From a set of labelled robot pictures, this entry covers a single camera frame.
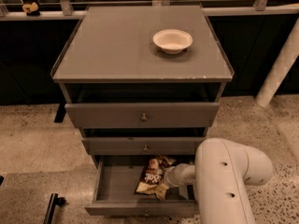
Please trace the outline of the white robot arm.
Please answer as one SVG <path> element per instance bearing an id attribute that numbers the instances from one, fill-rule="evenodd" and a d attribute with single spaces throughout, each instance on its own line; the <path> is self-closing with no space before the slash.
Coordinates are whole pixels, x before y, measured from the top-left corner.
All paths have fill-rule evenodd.
<path id="1" fill-rule="evenodd" d="M 165 170 L 158 190 L 194 185 L 201 224 L 256 224 L 246 186 L 264 185 L 272 175 L 273 164 L 261 150 L 208 138 L 197 148 L 194 164 Z"/>

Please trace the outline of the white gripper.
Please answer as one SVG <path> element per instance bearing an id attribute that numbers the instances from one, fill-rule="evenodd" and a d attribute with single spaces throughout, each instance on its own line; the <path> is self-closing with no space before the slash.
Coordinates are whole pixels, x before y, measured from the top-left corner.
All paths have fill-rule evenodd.
<path id="1" fill-rule="evenodd" d="M 158 200 L 165 200 L 168 188 L 175 188 L 185 184 L 185 179 L 182 176 L 182 170 L 182 165 L 171 166 L 165 170 L 163 183 L 159 184 L 155 189 L 155 196 Z"/>

